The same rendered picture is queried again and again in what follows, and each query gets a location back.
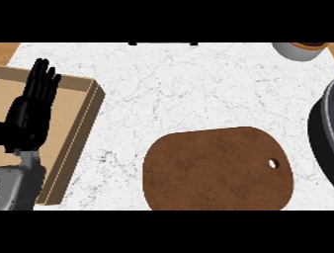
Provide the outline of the grey plant pot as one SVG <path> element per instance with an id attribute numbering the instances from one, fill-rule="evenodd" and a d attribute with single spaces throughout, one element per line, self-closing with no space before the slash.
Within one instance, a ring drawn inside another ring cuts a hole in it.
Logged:
<path id="1" fill-rule="evenodd" d="M 274 48 L 278 53 L 289 59 L 295 61 L 309 61 L 312 60 L 326 47 L 327 42 L 275 42 Z"/>

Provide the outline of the open wooden drawer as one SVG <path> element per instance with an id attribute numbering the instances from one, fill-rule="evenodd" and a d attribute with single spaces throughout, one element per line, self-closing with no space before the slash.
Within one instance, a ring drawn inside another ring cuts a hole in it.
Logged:
<path id="1" fill-rule="evenodd" d="M 30 70 L 0 66 L 0 122 L 23 95 Z M 40 149 L 48 168 L 39 205 L 60 205 L 101 109 L 105 92 L 95 79 L 62 75 L 48 141 Z"/>

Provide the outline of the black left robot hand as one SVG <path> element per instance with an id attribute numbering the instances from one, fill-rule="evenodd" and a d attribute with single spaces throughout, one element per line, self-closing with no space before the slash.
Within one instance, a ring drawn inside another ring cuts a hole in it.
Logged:
<path id="1" fill-rule="evenodd" d="M 14 101 L 6 121 L 0 122 L 0 145 L 8 153 L 39 150 L 46 143 L 60 81 L 49 60 L 39 58 L 24 94 Z"/>

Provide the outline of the brown wooden cutting board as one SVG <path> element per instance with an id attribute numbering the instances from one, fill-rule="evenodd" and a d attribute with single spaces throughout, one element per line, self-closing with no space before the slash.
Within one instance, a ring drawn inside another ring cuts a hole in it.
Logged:
<path id="1" fill-rule="evenodd" d="M 241 126 L 172 133 L 144 163 L 154 210 L 280 210 L 293 194 L 283 148 L 261 129 Z"/>

